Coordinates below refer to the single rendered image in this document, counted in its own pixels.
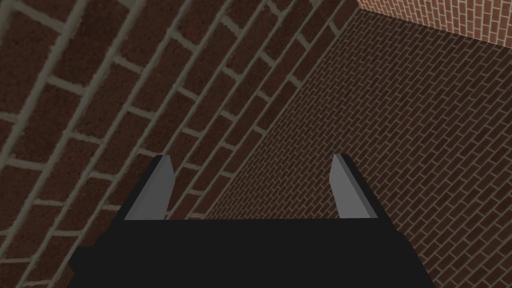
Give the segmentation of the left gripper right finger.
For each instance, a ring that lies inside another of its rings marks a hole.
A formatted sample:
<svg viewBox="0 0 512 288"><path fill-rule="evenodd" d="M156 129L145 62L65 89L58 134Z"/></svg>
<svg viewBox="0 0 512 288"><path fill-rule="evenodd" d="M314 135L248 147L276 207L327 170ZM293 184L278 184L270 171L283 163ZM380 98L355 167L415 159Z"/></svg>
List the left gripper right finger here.
<svg viewBox="0 0 512 288"><path fill-rule="evenodd" d="M339 218L389 219L375 193L348 154L334 154L328 180Z"/></svg>

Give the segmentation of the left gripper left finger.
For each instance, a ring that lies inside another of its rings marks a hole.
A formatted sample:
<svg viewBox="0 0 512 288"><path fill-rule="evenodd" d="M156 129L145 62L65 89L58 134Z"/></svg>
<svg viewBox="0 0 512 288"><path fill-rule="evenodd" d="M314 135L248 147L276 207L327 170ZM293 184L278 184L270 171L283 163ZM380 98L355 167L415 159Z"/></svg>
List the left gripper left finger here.
<svg viewBox="0 0 512 288"><path fill-rule="evenodd" d="M115 220L164 220L175 179L170 156L155 156L120 209L117 210Z"/></svg>

